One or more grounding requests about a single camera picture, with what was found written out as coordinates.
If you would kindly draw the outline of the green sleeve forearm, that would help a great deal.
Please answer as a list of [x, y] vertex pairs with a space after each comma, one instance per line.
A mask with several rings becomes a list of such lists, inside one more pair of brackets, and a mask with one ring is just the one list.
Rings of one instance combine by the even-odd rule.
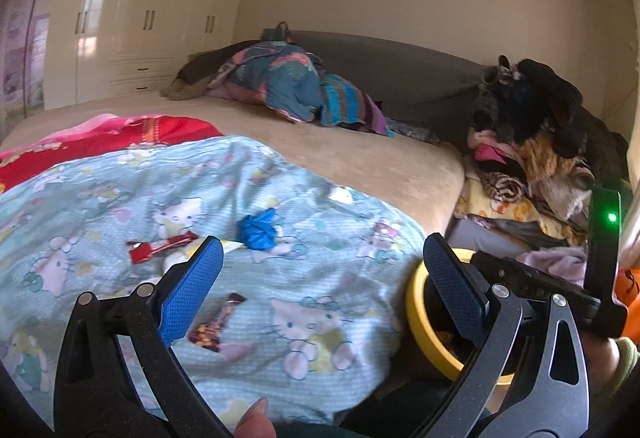
[[604, 387], [591, 396], [591, 418], [595, 420], [613, 402], [620, 393], [626, 381], [631, 377], [634, 368], [639, 364], [639, 349], [628, 337], [620, 337], [614, 340], [620, 357], [613, 376], [604, 384]]

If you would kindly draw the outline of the person right hand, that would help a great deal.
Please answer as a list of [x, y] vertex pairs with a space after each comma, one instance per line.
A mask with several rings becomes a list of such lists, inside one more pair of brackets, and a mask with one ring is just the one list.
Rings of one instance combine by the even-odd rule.
[[580, 341], [587, 366], [590, 395], [599, 395], [616, 373], [620, 351], [615, 340], [588, 332], [580, 333]]

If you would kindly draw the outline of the person left hand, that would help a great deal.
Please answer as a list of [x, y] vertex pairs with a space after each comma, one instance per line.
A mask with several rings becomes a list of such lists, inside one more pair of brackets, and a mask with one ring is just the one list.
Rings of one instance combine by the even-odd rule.
[[235, 427], [235, 438], [276, 438], [277, 433], [267, 416], [269, 402], [258, 399], [242, 416]]

